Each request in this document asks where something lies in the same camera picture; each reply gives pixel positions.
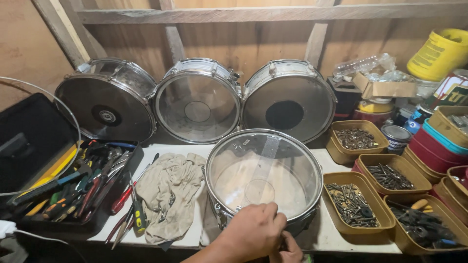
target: hand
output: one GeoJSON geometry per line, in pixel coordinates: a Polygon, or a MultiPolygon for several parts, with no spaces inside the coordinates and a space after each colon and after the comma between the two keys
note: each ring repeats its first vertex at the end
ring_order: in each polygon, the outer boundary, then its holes
{"type": "Polygon", "coordinates": [[[302,263],[304,254],[293,235],[288,231],[283,231],[281,236],[285,239],[287,251],[275,251],[270,254],[270,263],[302,263]]]}
{"type": "Polygon", "coordinates": [[[214,243],[239,262],[267,256],[279,247],[286,216],[276,203],[248,205],[233,217],[214,243]]]}

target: drumhead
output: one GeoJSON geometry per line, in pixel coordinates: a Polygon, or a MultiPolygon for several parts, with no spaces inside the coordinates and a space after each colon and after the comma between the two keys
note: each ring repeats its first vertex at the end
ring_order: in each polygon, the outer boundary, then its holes
{"type": "Polygon", "coordinates": [[[142,142],[154,132],[154,117],[131,90],[99,76],[64,80],[55,95],[73,112],[81,132],[93,139],[142,142]]]}
{"type": "Polygon", "coordinates": [[[277,131],[251,129],[218,142],[205,166],[208,191],[235,214],[238,207],[275,202],[288,220],[300,218],[318,202],[323,175],[312,153],[277,131]]]}
{"type": "Polygon", "coordinates": [[[274,78],[270,77],[268,69],[252,76],[251,80],[264,81],[257,82],[259,86],[247,94],[242,110],[245,128],[281,131],[303,143],[325,132],[335,113],[336,98],[319,74],[311,76],[292,68],[307,69],[302,63],[282,62],[286,68],[278,65],[274,78]]]}
{"type": "Polygon", "coordinates": [[[185,142],[217,142],[231,133],[240,119],[240,99],[231,85],[193,71],[169,75],[156,91],[159,123],[185,142]]]}

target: beige rag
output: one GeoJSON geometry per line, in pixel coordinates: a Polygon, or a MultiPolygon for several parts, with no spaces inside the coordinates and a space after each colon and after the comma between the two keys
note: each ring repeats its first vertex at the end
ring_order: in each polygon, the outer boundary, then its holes
{"type": "Polygon", "coordinates": [[[145,238],[152,244],[175,240],[185,234],[193,222],[195,211],[194,195],[201,186],[201,167],[205,158],[189,153],[166,153],[160,156],[145,172],[136,185],[137,194],[143,198],[143,209],[148,226],[145,238]],[[171,193],[175,202],[169,206],[171,193]],[[161,212],[152,209],[161,205],[166,210],[166,220],[161,223],[161,212]]]}

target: electrical wire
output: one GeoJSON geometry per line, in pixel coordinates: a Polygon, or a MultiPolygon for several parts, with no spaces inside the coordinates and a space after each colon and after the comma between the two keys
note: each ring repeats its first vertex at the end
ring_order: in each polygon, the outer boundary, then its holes
{"type": "Polygon", "coordinates": [[[14,232],[16,233],[22,233],[22,234],[26,234],[26,235],[30,235],[30,236],[33,236],[33,237],[36,237],[36,238],[39,238],[39,239],[44,239],[44,240],[49,240],[49,241],[56,241],[56,242],[60,242],[60,243],[63,243],[65,245],[68,245],[70,246],[71,248],[73,248],[73,250],[75,250],[76,253],[78,253],[81,257],[81,259],[83,260],[84,263],[87,263],[85,257],[78,251],[78,249],[75,247],[75,246],[72,246],[71,244],[63,241],[63,240],[60,240],[60,239],[55,239],[55,238],[48,238],[48,237],[43,237],[43,236],[40,236],[40,235],[36,235],[36,234],[33,234],[33,233],[29,233],[29,232],[26,232],[26,231],[23,231],[23,230],[19,230],[19,229],[16,229],[14,232]]]}
{"type": "Polygon", "coordinates": [[[81,133],[80,133],[80,126],[78,125],[78,121],[76,120],[75,118],[75,115],[72,113],[72,111],[65,105],[65,103],[63,103],[63,101],[61,101],[59,98],[57,98],[54,94],[50,93],[49,91],[41,88],[41,87],[38,87],[34,84],[31,84],[29,82],[26,82],[26,81],[22,81],[22,80],[17,80],[17,79],[14,79],[14,78],[9,78],[9,77],[2,77],[0,76],[0,79],[4,79],[4,80],[13,80],[13,81],[17,81],[17,82],[20,82],[20,83],[23,83],[23,84],[26,84],[26,85],[29,85],[29,86],[32,86],[32,87],[35,87],[45,93],[47,93],[48,95],[52,96],[52,98],[54,98],[57,102],[59,102],[62,106],[65,107],[65,109],[70,113],[70,115],[72,116],[73,118],[73,121],[75,122],[75,127],[76,129],[78,130],[78,143],[77,143],[77,146],[76,146],[76,153],[75,155],[73,156],[73,158],[71,159],[71,161],[68,163],[67,167],[65,167],[59,174],[57,174],[54,178],[52,178],[52,180],[48,181],[47,183],[44,183],[44,184],[41,184],[37,187],[34,187],[34,188],[31,188],[31,189],[26,189],[26,190],[22,190],[22,191],[17,191],[17,192],[9,192],[9,193],[0,193],[0,197],[2,196],[12,196],[12,195],[16,195],[16,194],[22,194],[22,193],[25,193],[25,192],[30,192],[34,189],[37,189],[39,187],[42,187],[48,183],[51,183],[55,180],[57,180],[64,172],[66,172],[68,170],[68,168],[70,168],[70,166],[73,164],[73,162],[75,161],[75,159],[78,157],[78,152],[80,150],[80,145],[81,145],[81,133]]]}

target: black dot on drumhead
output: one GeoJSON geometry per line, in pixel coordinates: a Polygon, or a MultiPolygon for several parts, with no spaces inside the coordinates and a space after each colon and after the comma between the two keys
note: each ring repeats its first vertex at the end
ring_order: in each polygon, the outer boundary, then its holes
{"type": "Polygon", "coordinates": [[[294,101],[276,102],[265,113],[266,122],[277,130],[289,130],[304,117],[304,109],[294,101]]]}

